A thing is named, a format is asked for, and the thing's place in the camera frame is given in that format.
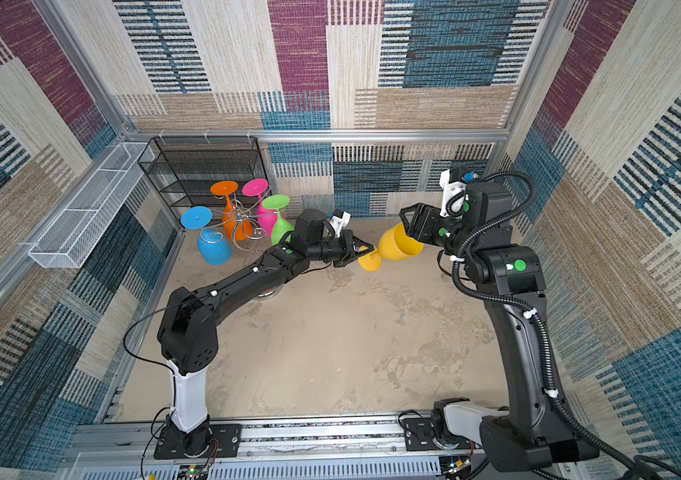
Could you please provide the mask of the yellow plastic wine glass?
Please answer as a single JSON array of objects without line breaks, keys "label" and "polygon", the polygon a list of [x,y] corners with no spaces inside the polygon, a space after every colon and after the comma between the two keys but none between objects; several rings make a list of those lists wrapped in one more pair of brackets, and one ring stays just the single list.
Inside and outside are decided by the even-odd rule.
[{"label": "yellow plastic wine glass", "polygon": [[377,248],[367,250],[367,254],[358,260],[358,264],[368,271],[378,271],[385,260],[403,261],[420,255],[425,246],[408,236],[402,223],[390,228],[382,237]]}]

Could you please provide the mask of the blue plastic wine glass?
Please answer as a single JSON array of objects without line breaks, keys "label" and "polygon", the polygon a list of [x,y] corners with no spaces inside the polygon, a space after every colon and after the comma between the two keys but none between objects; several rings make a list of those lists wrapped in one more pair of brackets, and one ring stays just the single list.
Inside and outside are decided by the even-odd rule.
[{"label": "blue plastic wine glass", "polygon": [[221,266],[232,259],[232,247],[226,235],[212,228],[212,211],[208,207],[190,208],[180,223],[188,230],[198,231],[198,251],[206,264]]}]

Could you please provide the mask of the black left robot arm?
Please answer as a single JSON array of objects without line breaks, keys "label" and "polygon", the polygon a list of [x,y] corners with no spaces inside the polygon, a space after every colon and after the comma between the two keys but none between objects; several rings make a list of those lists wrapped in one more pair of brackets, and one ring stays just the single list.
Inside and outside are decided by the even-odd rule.
[{"label": "black left robot arm", "polygon": [[176,444],[178,455],[200,457],[212,447],[206,407],[206,370],[218,354],[218,326],[258,296],[308,272],[314,261],[343,268],[374,252],[347,225],[350,215],[307,209],[252,264],[208,286],[170,294],[158,328],[160,353],[174,386],[172,413],[162,444]]}]

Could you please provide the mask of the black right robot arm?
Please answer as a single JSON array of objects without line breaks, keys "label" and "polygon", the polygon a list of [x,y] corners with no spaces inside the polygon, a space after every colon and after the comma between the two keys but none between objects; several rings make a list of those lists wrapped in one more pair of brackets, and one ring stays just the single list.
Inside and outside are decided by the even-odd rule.
[{"label": "black right robot arm", "polygon": [[543,270],[531,248],[512,242],[510,190],[471,182],[444,207],[418,203],[400,212],[406,234],[439,246],[453,262],[454,286],[481,300],[492,321],[506,374],[509,406],[492,410],[468,399],[438,401],[432,428],[440,448],[480,445],[500,472],[533,471],[595,459],[599,450],[573,425],[548,328]]}]

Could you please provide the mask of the green plastic wine glass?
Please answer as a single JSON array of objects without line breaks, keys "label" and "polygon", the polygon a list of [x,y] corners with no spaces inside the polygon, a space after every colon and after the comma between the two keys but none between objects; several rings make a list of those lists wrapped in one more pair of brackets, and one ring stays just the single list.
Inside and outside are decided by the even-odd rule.
[{"label": "green plastic wine glass", "polygon": [[282,212],[290,205],[290,197],[282,194],[272,195],[262,202],[264,208],[276,213],[276,223],[272,226],[270,241],[272,245],[278,245],[284,236],[294,231],[294,226],[282,217]]}]

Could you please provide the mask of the pink plastic wine glass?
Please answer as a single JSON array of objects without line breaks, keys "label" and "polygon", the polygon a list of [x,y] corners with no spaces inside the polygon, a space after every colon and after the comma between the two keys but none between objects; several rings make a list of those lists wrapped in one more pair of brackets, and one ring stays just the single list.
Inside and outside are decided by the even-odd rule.
[{"label": "pink plastic wine glass", "polygon": [[262,205],[262,202],[270,195],[270,183],[268,183],[268,180],[264,178],[250,180],[242,188],[242,194],[246,197],[258,199],[258,202],[256,202],[256,208],[258,208],[256,221],[266,231],[266,235],[271,236],[274,224],[278,221],[278,215],[276,215],[276,211]]}]

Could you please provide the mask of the orange plastic wine glass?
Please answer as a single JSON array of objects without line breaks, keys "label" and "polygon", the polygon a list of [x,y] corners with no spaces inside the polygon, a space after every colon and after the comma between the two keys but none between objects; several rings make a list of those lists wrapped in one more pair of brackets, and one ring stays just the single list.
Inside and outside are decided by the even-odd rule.
[{"label": "orange plastic wine glass", "polygon": [[210,188],[212,195],[226,201],[224,210],[222,210],[222,227],[224,227],[226,237],[232,241],[242,242],[252,238],[254,226],[252,226],[244,206],[236,200],[237,191],[238,183],[232,180],[216,182]]}]

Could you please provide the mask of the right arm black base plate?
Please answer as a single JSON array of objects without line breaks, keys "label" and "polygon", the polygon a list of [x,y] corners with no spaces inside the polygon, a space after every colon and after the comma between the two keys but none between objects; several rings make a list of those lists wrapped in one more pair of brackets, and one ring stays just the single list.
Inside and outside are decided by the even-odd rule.
[{"label": "right arm black base plate", "polygon": [[406,450],[431,451],[431,450],[454,450],[456,444],[448,443],[438,438],[434,424],[430,417],[422,416],[415,410],[402,412],[397,420],[404,432]]}]

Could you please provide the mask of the aluminium front rail frame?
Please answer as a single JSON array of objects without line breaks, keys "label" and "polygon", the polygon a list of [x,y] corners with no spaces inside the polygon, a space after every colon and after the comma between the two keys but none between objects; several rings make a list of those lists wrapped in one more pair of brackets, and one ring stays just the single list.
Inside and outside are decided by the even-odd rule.
[{"label": "aluminium front rail frame", "polygon": [[154,458],[160,427],[80,426],[58,479],[501,479],[479,448],[417,446],[397,414],[215,419],[222,452]]}]

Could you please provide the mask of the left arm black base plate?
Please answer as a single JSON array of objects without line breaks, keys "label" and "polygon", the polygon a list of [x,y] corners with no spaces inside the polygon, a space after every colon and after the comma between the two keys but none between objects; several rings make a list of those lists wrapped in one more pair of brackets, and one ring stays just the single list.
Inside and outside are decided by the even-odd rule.
[{"label": "left arm black base plate", "polygon": [[240,448],[242,424],[203,423],[190,433],[170,422],[160,430],[156,460],[234,458]]}]

